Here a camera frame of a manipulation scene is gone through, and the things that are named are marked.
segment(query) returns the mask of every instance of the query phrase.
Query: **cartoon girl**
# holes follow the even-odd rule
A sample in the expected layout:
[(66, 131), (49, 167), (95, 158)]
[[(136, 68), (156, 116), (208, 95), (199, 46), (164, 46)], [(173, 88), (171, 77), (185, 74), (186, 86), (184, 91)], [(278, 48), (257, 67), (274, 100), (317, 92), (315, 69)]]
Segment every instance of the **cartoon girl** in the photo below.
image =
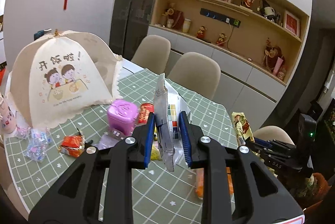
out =
[(71, 64), (67, 64), (62, 68), (62, 76), (65, 78), (65, 84), (75, 81), (74, 79), (74, 67)]
[(46, 81), (50, 84), (51, 89), (55, 89), (61, 86), (61, 77), (56, 68), (51, 69), (44, 75)]

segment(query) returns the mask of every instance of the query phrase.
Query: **green checkered tablecloth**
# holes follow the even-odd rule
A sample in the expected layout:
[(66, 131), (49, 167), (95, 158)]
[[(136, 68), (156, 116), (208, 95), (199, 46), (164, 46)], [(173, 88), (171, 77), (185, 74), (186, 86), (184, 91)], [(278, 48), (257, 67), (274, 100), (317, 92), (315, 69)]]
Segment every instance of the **green checkered tablecloth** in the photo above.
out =
[[(153, 102), (157, 75), (148, 69), (130, 75), (119, 82), (119, 90), (125, 100), (138, 106)], [(193, 124), (199, 125), (204, 134), (222, 145), (237, 148), (234, 129), (226, 109), (196, 92), (192, 92), (168, 80), (187, 101), (193, 114)], [(31, 210), (43, 194), (75, 160), (58, 153), (57, 147), (64, 136), (82, 130), (86, 140), (97, 143), (107, 132), (108, 105), (92, 106), (82, 114), (51, 130), (52, 143), (47, 157), (41, 163), (23, 156), (28, 140), (16, 137), (5, 141), (5, 150), (14, 183), (26, 207)], [(108, 170), (105, 174), (100, 200), (99, 219), (103, 217), (104, 195)], [(167, 172), (162, 161), (151, 161), (146, 170), (132, 172), (132, 198), (135, 224), (191, 224), (200, 223), (201, 201), (195, 194), (196, 175), (182, 159), (175, 172)]]

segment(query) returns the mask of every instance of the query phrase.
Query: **silver bolt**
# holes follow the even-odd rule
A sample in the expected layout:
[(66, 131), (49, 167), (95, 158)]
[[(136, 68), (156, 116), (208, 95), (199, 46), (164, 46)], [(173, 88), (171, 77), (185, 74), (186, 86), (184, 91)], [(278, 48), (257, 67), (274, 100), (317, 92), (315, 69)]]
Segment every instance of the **silver bolt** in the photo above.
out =
[(95, 147), (89, 147), (88, 149), (86, 149), (86, 152), (88, 154), (94, 154), (96, 152), (96, 148)]
[(203, 143), (209, 143), (210, 142), (210, 137), (208, 136), (203, 136), (200, 138), (200, 141)]
[(127, 144), (133, 144), (135, 143), (136, 139), (134, 137), (128, 137), (126, 138), (126, 143)]
[(242, 153), (248, 153), (249, 152), (249, 148), (246, 147), (245, 145), (240, 146), (240, 152), (242, 152)]

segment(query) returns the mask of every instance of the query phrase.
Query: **red framed picture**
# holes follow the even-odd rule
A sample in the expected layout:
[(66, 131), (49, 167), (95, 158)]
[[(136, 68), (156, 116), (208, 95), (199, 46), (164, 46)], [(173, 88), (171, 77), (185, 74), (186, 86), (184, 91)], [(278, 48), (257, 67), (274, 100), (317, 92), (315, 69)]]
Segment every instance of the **red framed picture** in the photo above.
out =
[(297, 37), (300, 37), (300, 20), (289, 11), (285, 11), (284, 28), (292, 32)]

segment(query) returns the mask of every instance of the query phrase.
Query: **purple container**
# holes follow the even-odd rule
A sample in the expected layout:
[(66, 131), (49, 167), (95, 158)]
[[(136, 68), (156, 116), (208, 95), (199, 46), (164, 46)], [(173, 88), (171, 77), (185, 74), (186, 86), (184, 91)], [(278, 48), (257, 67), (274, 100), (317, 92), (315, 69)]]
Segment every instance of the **purple container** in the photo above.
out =
[(115, 100), (107, 111), (109, 127), (130, 136), (138, 116), (138, 107), (123, 99)]

